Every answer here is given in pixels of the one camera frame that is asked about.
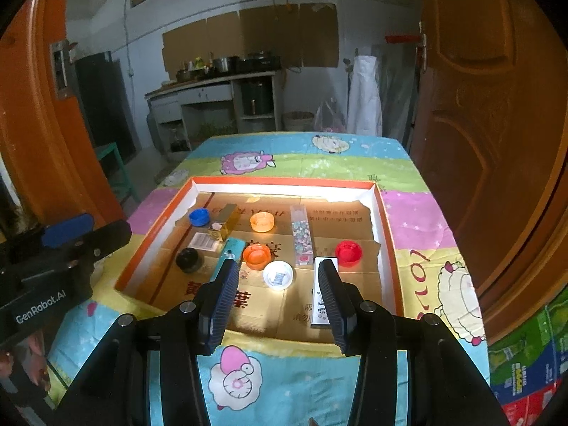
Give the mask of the person's left hand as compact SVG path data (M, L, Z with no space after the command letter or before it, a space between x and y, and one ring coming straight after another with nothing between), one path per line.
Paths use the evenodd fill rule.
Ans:
M51 381L42 330L32 333L11 349L2 349L0 358L2 379L8 379L15 368L20 366L35 386L50 391Z

